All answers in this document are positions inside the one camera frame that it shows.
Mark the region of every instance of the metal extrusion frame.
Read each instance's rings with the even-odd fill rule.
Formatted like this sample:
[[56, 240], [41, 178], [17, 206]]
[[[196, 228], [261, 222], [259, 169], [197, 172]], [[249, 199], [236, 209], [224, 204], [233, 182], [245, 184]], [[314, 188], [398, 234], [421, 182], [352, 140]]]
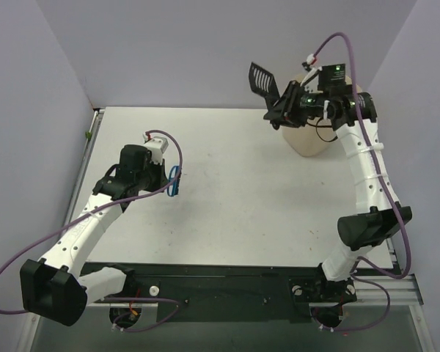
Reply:
[[[70, 222], [73, 216], [73, 212], [76, 207], [76, 201], [81, 190], [81, 185], [83, 183], [84, 176], [87, 171], [88, 163], [92, 154], [93, 147], [95, 145], [95, 140], [98, 135], [100, 124], [102, 123], [104, 117], [105, 109], [95, 109], [93, 116], [91, 128], [89, 130], [89, 138], [84, 148], [84, 155], [81, 161], [81, 166], [78, 171], [78, 177], [73, 189], [72, 196], [70, 198], [70, 203], [67, 209], [67, 214], [65, 216], [64, 224]], [[387, 241], [387, 246], [389, 248], [389, 253], [392, 258], [392, 262], [397, 267], [397, 258], [395, 255], [395, 250], [390, 240]], [[393, 280], [385, 276], [370, 276], [372, 281], [385, 287], [391, 296], [392, 304], [394, 305], [404, 305], [409, 306], [411, 316], [414, 322], [414, 327], [421, 345], [423, 352], [435, 351], [433, 346], [433, 341], [430, 337], [430, 332], [428, 330], [428, 325], [425, 321], [423, 311], [422, 311], [422, 298], [417, 286], [417, 281], [414, 276], [408, 276], [402, 280]], [[368, 285], [362, 282], [354, 282], [356, 288], [357, 302], [352, 303], [353, 306], [364, 307], [364, 306], [386, 306], [386, 296], [383, 291], [378, 288]], [[90, 304], [89, 307], [125, 307], [127, 304]], [[134, 304], [135, 307], [152, 307], [156, 308], [156, 304]], [[40, 316], [34, 313], [28, 313], [21, 331], [20, 339], [18, 341], [18, 346], [16, 351], [18, 352], [30, 352], [32, 349], [32, 344], [37, 332], [37, 327], [40, 322]]]

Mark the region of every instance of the black bracket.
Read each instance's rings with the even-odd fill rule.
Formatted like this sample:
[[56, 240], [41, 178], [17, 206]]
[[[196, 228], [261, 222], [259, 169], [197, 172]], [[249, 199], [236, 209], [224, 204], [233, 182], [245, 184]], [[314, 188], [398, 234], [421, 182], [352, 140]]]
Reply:
[[28, 259], [20, 270], [23, 307], [28, 312], [73, 325], [87, 305], [85, 288], [65, 268]]
[[353, 280], [349, 278], [338, 282], [328, 281], [321, 264], [316, 270], [315, 277], [292, 278], [289, 281], [289, 288], [296, 307], [313, 303], [334, 303], [330, 307], [307, 312], [311, 318], [317, 318], [321, 323], [332, 328], [340, 324], [342, 306], [357, 300]]
[[280, 98], [274, 75], [253, 62], [249, 67], [249, 87], [253, 93], [265, 99], [268, 110], [271, 110]]
[[[111, 166], [93, 188], [93, 194], [107, 194], [112, 200], [134, 197], [140, 191], [153, 192], [168, 183], [164, 161], [152, 162], [152, 153], [141, 145], [128, 144], [120, 151], [119, 163]], [[122, 211], [129, 203], [122, 203]]]
[[[399, 207], [399, 211], [407, 224], [412, 219], [411, 207]], [[353, 251], [365, 246], [379, 246], [399, 230], [393, 209], [379, 211], [372, 208], [369, 213], [346, 216], [337, 221], [342, 242]]]

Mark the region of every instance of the cable clip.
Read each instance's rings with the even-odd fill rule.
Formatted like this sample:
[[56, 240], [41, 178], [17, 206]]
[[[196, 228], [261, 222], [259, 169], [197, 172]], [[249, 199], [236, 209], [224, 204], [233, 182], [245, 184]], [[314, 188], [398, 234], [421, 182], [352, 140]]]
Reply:
[[328, 119], [328, 106], [329, 106], [329, 100], [325, 100], [324, 107], [323, 107], [323, 120]]
[[310, 54], [307, 57], [307, 60], [305, 62], [301, 63], [301, 66], [303, 66], [303, 68], [309, 72], [311, 70], [311, 65], [315, 64], [317, 62], [317, 58], [315, 57], [314, 54]]
[[[171, 181], [173, 178], [175, 178], [178, 170], [179, 170], [178, 165], [175, 165], [171, 168], [171, 171], [169, 171], [168, 181]], [[179, 177], [176, 179], [176, 181], [166, 190], [168, 197], [174, 197], [179, 194], [180, 181], [181, 181], [181, 172], [179, 173]]]

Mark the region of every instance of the cable tie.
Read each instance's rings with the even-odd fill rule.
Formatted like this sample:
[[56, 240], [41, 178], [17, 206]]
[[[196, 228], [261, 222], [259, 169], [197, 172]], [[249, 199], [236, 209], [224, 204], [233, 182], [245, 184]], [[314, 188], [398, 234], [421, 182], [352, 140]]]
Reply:
[[84, 211], [82, 212], [83, 214], [89, 214], [90, 216], [92, 216], [93, 218], [96, 218], [98, 220], [98, 223], [100, 221], [100, 218], [98, 218], [98, 215], [95, 213], [92, 213], [92, 211]]
[[385, 177], [388, 178], [388, 174], [373, 174], [373, 175], [370, 175], [370, 176], [366, 176], [366, 177], [362, 178], [360, 181], [355, 182], [354, 186], [357, 186], [357, 185], [359, 185], [362, 182], [365, 182], [365, 181], [368, 181], [368, 180], [374, 180], [374, 179], [380, 178], [380, 177], [382, 177], [383, 179]]
[[355, 150], [355, 151], [352, 152], [352, 153], [349, 153], [349, 155], [347, 155], [347, 159], [350, 159], [350, 158], [352, 158], [353, 156], [358, 155], [358, 154], [360, 154], [360, 153], [370, 152], [371, 150], [377, 150], [377, 151], [379, 151], [379, 150], [383, 150], [383, 148], [384, 148], [383, 143], [372, 144], [372, 145], [370, 145], [370, 146], [366, 146], [366, 147], [364, 147], [364, 148], [360, 148], [360, 149], [358, 149], [358, 150]]

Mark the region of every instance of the white knob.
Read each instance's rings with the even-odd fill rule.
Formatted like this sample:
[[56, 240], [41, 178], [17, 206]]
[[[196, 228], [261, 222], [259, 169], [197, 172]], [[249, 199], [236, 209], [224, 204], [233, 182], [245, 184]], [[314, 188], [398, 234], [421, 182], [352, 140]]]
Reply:
[[150, 292], [150, 296], [156, 297], [160, 293], [160, 289], [158, 288], [158, 286], [152, 286], [150, 287], [148, 292]]

